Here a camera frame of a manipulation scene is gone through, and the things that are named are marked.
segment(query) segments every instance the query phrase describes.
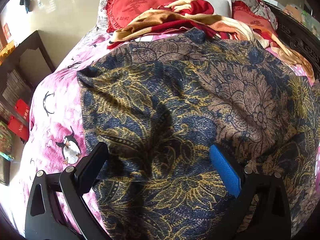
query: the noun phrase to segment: carved wooden bed frame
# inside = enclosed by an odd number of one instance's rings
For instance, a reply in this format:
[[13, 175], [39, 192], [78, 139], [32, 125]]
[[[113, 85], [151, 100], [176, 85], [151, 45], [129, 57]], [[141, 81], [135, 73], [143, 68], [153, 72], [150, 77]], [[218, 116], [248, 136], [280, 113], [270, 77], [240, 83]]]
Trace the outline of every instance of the carved wooden bed frame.
[[[312, 65], [315, 79], [320, 80], [320, 41], [314, 34], [304, 27], [301, 23], [281, 11], [272, 4], [266, 3], [275, 14], [278, 20], [276, 30], [279, 39], [291, 49], [299, 52]], [[317, 204], [313, 213], [306, 224], [294, 236], [292, 240], [306, 240], [309, 236], [314, 236], [319, 231], [320, 221], [320, 202]]]
[[312, 65], [315, 79], [320, 79], [320, 40], [304, 25], [272, 4], [266, 4], [277, 17], [279, 39], [305, 57]]

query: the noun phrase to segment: red box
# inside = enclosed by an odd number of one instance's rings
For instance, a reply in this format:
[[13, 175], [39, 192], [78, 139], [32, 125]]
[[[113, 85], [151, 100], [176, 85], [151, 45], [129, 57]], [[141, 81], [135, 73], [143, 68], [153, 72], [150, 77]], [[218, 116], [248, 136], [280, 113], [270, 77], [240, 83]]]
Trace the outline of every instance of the red box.
[[22, 122], [17, 120], [14, 116], [10, 117], [8, 128], [13, 131], [16, 135], [28, 141], [29, 139], [29, 129]]
[[30, 107], [22, 99], [19, 99], [16, 102], [16, 105], [14, 108], [23, 117], [23, 119], [25, 119], [27, 122], [29, 122]]

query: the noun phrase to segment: bed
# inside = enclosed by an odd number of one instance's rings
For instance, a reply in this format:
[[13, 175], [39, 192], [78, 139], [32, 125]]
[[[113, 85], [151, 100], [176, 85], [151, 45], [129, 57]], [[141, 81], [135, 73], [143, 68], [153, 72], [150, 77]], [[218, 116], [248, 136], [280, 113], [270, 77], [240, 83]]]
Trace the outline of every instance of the bed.
[[[45, 170], [47, 174], [61, 172], [68, 165], [75, 165], [94, 147], [85, 143], [84, 126], [86, 124], [83, 123], [81, 88], [78, 84], [77, 72], [111, 52], [108, 46], [112, 33], [106, 32], [108, 24], [104, 10], [107, 1], [100, 1], [97, 26], [79, 41], [56, 71], [46, 77], [34, 93], [30, 110], [30, 138], [23, 150], [19, 176], [10, 185], [15, 189], [15, 202], [21, 204], [7, 207], [12, 215], [11, 219], [14, 220], [21, 234], [24, 234], [25, 206], [36, 172], [39, 170]], [[253, 13], [267, 19], [275, 29], [278, 28], [279, 39], [302, 54], [311, 63], [315, 78], [319, 78], [320, 43], [312, 33], [277, 8], [272, 6], [269, 8], [260, 0], [243, 0], [243, 2], [248, 4]], [[139, 37], [135, 41], [149, 42], [175, 35], [177, 33], [148, 35]], [[293, 71], [296, 75], [304, 75], [300, 69]], [[76, 154], [69, 158], [64, 154], [66, 142], [73, 142], [77, 146], [73, 148]], [[317, 169], [318, 166], [313, 166], [310, 172], [314, 175], [316, 171], [317, 175]], [[292, 228], [293, 236], [306, 222], [319, 200], [315, 186], [315, 183], [319, 184], [319, 180], [320, 178], [317, 177], [312, 187], [304, 193], [304, 209], [298, 208], [296, 211], [300, 218], [295, 221]], [[76, 228], [62, 195], [58, 195], [58, 198], [68, 223]], [[92, 189], [84, 195], [84, 200], [100, 225], [107, 230], [99, 212], [96, 194]]]

